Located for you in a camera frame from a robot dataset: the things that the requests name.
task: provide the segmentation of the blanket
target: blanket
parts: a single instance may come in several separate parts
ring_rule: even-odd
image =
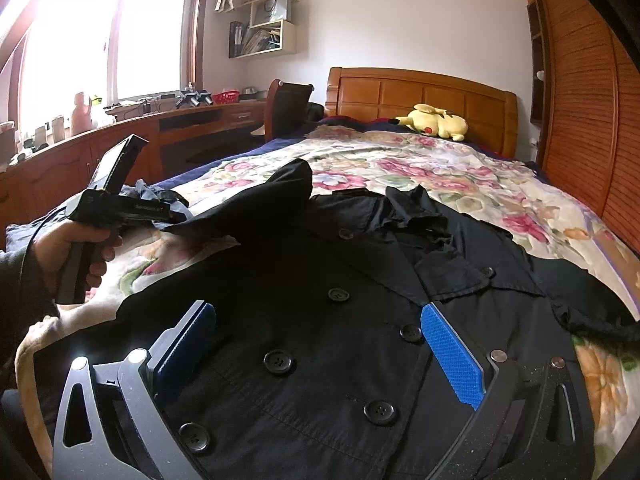
[[[470,146],[417,134],[322,125],[302,142],[259,156],[223,162],[175,187],[196,215],[242,189],[265,182],[294,158],[311,166],[313,193],[387,186],[423,186],[459,212],[507,229],[528,253],[565,258],[611,288],[639,319],[640,261],[586,206],[535,178],[521,162],[496,160]],[[16,375],[36,448],[50,465],[51,448],[35,393],[33,352],[75,330],[114,319],[130,294],[235,244],[232,238],[194,241],[157,230],[127,238],[87,302],[32,327],[16,357]],[[620,450],[640,415],[640,350],[574,336],[593,413],[594,478]]]

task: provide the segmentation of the coat button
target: coat button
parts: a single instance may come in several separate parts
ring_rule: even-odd
[[[292,357],[284,350],[271,350],[262,360],[265,368],[274,375],[284,375],[293,367]]]
[[[338,236],[343,240],[351,240],[353,238],[353,233],[348,229],[340,229],[338,231]]]
[[[335,303],[343,303],[350,298],[349,293],[343,288],[330,288],[327,294],[329,299]]]
[[[364,407],[364,415],[376,426],[387,426],[396,418],[396,409],[384,400],[372,400]]]
[[[492,278],[495,276],[495,270],[493,267],[483,267],[482,269],[480,269],[480,272],[482,272],[488,278]]]
[[[209,447],[211,438],[209,432],[199,424],[187,422],[178,430],[184,445],[193,453],[202,453]]]
[[[400,337],[408,343],[421,343],[423,341],[422,330],[420,330],[419,326],[415,325],[403,326],[400,329]]]

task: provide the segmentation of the red plastic basket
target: red plastic basket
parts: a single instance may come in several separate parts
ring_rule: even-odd
[[[212,95],[211,98],[217,105],[229,105],[240,100],[240,92],[238,90],[229,90],[228,92]]]

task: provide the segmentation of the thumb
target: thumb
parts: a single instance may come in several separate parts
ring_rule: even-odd
[[[65,220],[62,226],[65,242],[103,242],[111,235],[111,231],[80,222]]]

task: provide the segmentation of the wooden desk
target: wooden desk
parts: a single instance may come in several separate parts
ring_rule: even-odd
[[[104,153],[130,134],[148,140],[127,178],[160,182],[160,147],[264,121],[264,101],[243,101],[148,114],[62,140],[0,174],[0,229],[46,214],[82,191]]]

